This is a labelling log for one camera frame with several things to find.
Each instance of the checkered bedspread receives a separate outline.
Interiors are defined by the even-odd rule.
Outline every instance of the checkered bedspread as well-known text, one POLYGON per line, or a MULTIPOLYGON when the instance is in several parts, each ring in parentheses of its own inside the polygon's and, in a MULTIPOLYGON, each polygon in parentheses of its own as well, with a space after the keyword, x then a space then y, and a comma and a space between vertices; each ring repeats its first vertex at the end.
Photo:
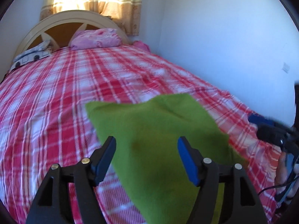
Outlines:
MULTIPOLYGON (((189 93, 205 107, 249 160, 248 175, 257 191, 273 184, 280 152, 256 139, 247 120, 252 111, 229 92, 131 46, 64 48, 19 68, 0 85, 0 199, 12 217, 25 223, 53 163, 72 165, 99 148, 85 103, 135 104, 167 93, 189 93)), ((108 224, 146 223, 113 167, 96 192, 108 224)), ((70 193, 75 223, 82 223, 73 185, 70 193)), ((273 195, 274 190, 261 195, 269 220, 276 208, 273 195)))

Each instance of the bedsheet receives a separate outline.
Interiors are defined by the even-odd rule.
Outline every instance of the bedsheet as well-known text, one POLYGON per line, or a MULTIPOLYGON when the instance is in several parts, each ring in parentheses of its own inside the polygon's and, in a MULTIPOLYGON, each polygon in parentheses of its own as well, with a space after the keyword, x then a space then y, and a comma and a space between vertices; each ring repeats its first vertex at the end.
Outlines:
MULTIPOLYGON (((14 71, 0 85, 0 198, 18 223, 53 163, 77 163, 100 147, 84 105, 89 101, 139 103, 156 95, 189 93, 229 134, 230 144, 249 160, 248 175, 257 191, 273 185, 276 147, 257 140, 252 111, 229 92, 201 80, 159 56, 122 45, 70 51, 14 71)), ((271 222, 274 190, 261 195, 271 222)), ((96 196, 108 224, 146 223, 110 166, 96 196)), ((82 223, 70 184, 75 223, 82 223)))

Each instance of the metal bolt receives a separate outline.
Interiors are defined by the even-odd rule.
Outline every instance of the metal bolt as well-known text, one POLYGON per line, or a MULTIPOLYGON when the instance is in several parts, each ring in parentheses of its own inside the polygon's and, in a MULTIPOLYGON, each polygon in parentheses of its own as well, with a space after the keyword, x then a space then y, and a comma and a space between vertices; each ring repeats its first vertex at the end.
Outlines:
POLYGON ((204 163, 205 164, 210 164, 212 162, 212 160, 208 157, 204 158, 204 163))
POLYGON ((83 163, 83 164, 88 164, 89 162, 90 162, 90 159, 89 159, 88 157, 83 158, 83 159, 81 160, 81 163, 83 163))
POLYGON ((59 168, 59 165, 58 165, 57 163, 55 163, 55 164, 53 164, 53 165, 51 166, 51 169, 52 169, 52 170, 55 170, 55 169, 57 169, 57 168, 59 168))
POLYGON ((235 168, 238 169, 238 170, 241 170, 242 169, 242 165, 239 164, 239 163, 236 163, 235 164, 235 168))

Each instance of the white wall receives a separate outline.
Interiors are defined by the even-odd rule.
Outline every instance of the white wall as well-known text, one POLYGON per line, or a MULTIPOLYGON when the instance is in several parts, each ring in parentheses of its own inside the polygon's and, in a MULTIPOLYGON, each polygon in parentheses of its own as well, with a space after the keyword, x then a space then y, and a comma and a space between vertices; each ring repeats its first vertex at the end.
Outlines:
MULTIPOLYGON (((39 22, 44 0, 14 0, 0 21, 0 81, 9 70, 14 53, 28 32, 39 22)), ((147 43, 158 52, 166 0, 143 0, 140 35, 132 40, 147 43)))
POLYGON ((299 33, 279 0, 166 0, 159 53, 258 113, 294 123, 299 33))

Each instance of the green fabric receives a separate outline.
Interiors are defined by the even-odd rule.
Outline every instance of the green fabric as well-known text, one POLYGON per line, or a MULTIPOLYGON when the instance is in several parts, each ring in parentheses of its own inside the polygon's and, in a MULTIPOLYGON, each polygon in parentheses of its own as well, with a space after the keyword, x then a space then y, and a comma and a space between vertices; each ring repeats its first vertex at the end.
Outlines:
MULTIPOLYGON (((86 111, 101 142, 116 138, 113 167, 148 224, 185 224, 194 205, 198 188, 189 182, 181 162, 180 136, 219 164, 245 163, 228 145, 228 135, 188 94, 160 95, 137 105, 90 102, 86 111)), ((214 223, 222 196, 223 185, 214 223)))

